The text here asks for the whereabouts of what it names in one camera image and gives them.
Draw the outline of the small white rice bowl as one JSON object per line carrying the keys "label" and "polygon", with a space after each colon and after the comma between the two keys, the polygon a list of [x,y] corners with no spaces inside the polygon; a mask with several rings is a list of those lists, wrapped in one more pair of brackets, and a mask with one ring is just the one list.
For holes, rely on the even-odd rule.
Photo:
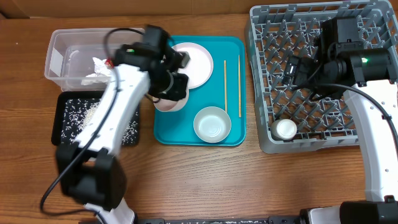
{"label": "small white rice bowl", "polygon": [[171,101],[171,100],[159,99],[157,103],[154,103],[154,106],[161,112],[179,111],[187,104],[188,98],[189,98],[189,89],[186,90],[186,97],[181,100]]}

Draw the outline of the large white plate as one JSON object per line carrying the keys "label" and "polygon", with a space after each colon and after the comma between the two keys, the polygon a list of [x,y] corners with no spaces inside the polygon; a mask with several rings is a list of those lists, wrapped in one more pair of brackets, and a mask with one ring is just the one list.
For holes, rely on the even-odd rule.
{"label": "large white plate", "polygon": [[188,89],[194,89],[205,84],[213,72],[213,58],[206,48],[193,42],[182,42],[172,47],[178,52],[189,54],[190,60],[185,68],[179,68],[178,73],[188,77]]}

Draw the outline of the red snack wrapper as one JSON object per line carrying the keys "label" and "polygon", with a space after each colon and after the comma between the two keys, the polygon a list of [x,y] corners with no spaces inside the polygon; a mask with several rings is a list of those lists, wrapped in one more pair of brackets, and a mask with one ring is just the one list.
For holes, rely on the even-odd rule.
{"label": "red snack wrapper", "polygon": [[110,68],[113,68],[113,67],[114,67],[113,62],[112,62],[111,59],[107,59],[107,60],[105,61],[105,65],[106,65],[107,67],[110,67]]}

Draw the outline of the white paper cup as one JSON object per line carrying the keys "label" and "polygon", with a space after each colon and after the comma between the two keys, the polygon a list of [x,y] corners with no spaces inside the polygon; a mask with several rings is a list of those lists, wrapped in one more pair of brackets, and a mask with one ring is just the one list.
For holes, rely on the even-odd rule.
{"label": "white paper cup", "polygon": [[271,136],[275,140],[290,141],[297,133],[297,125],[290,119],[278,119],[271,124]]}

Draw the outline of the white napkin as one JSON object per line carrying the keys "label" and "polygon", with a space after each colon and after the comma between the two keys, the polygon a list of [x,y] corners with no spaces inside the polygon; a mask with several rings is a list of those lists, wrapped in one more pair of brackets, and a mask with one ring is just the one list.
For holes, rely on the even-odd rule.
{"label": "white napkin", "polygon": [[108,78],[112,77],[113,72],[110,67],[105,65],[105,61],[107,59],[100,59],[97,57],[93,57],[94,62],[94,72],[85,77],[84,80],[81,81],[83,86],[92,85],[94,83],[106,83]]}

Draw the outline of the grey-rimmed white bowl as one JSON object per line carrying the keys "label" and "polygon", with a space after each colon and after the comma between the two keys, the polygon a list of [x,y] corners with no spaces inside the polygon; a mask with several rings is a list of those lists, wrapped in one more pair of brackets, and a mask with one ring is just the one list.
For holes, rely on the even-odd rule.
{"label": "grey-rimmed white bowl", "polygon": [[231,118],[219,107],[201,109],[194,117],[195,134],[204,142],[219,143],[226,139],[232,128]]}

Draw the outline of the pile of white rice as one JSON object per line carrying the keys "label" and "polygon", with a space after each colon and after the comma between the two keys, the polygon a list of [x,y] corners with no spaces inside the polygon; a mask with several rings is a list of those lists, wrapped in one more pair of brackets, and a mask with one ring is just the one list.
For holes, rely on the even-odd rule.
{"label": "pile of white rice", "polygon": [[[60,142],[70,144],[85,128],[100,104],[99,98],[67,100],[63,112]],[[139,141],[139,108],[134,112],[122,138],[123,146],[134,146]]]}

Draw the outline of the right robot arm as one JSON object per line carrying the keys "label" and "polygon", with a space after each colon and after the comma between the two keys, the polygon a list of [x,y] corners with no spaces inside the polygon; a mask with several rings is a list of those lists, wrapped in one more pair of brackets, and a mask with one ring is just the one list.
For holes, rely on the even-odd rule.
{"label": "right robot arm", "polygon": [[291,56],[283,83],[311,100],[343,99],[350,110],[366,174],[366,198],[301,210],[297,223],[397,222],[397,62],[385,48],[367,49],[355,17],[321,23],[314,58]]}

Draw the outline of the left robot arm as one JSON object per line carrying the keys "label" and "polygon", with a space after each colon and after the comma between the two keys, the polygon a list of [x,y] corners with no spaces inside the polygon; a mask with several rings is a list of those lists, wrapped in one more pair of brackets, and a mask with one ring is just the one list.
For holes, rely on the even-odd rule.
{"label": "left robot arm", "polygon": [[103,39],[112,77],[85,128],[71,144],[58,146],[59,175],[42,196],[42,213],[46,198],[60,185],[64,195],[83,204],[83,211],[101,223],[134,223],[136,214],[124,199],[127,177],[118,159],[124,132],[145,95],[170,101],[187,96],[188,77],[178,70],[190,57],[170,46],[168,32],[147,25],[142,40],[111,52],[109,38],[114,32]]}

